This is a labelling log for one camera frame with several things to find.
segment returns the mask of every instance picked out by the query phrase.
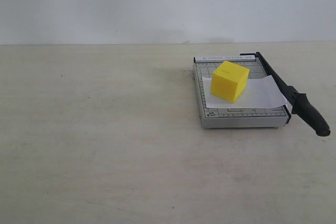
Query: white table surface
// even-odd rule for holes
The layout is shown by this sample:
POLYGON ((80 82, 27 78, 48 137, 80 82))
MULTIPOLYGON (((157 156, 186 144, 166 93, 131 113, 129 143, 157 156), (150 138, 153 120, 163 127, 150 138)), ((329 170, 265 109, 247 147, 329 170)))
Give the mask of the white table surface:
POLYGON ((336 223, 336 42, 0 47, 0 223, 336 223), (331 126, 204 130, 193 57, 260 51, 331 126))

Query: black handle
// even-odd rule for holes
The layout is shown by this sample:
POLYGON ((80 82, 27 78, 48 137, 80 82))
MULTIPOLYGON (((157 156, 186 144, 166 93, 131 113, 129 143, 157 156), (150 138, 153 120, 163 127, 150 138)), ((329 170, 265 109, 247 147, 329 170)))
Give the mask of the black handle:
POLYGON ((312 127, 318 136, 329 136, 330 127, 323 116, 314 108, 307 99, 306 94, 298 93, 292 109, 293 114, 301 117, 310 127, 312 127))

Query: white wall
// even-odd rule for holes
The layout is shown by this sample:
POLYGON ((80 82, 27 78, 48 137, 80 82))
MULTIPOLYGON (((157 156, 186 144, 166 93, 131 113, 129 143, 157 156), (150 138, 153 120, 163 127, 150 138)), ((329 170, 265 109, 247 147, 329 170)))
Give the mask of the white wall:
POLYGON ((0 0, 0 44, 336 40, 336 0, 0 0))

